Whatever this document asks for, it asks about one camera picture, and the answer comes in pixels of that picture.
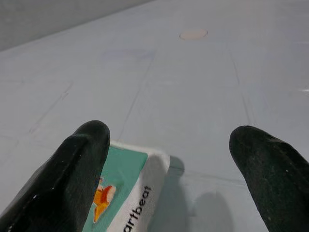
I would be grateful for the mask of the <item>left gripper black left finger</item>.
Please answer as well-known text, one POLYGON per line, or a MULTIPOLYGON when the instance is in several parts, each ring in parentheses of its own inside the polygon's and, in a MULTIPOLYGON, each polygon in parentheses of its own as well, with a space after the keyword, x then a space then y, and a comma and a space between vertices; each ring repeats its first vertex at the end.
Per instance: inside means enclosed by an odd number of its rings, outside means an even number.
POLYGON ((99 120, 81 125, 40 166, 0 216, 2 232, 81 232, 110 146, 99 120))

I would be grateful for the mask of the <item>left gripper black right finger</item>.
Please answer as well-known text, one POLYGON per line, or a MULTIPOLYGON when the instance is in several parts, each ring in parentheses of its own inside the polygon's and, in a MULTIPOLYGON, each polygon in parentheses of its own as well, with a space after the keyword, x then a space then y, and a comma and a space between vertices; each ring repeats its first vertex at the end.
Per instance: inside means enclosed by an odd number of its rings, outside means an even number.
POLYGON ((290 144, 253 126, 229 139, 231 156, 270 232, 309 230, 309 163, 290 144))

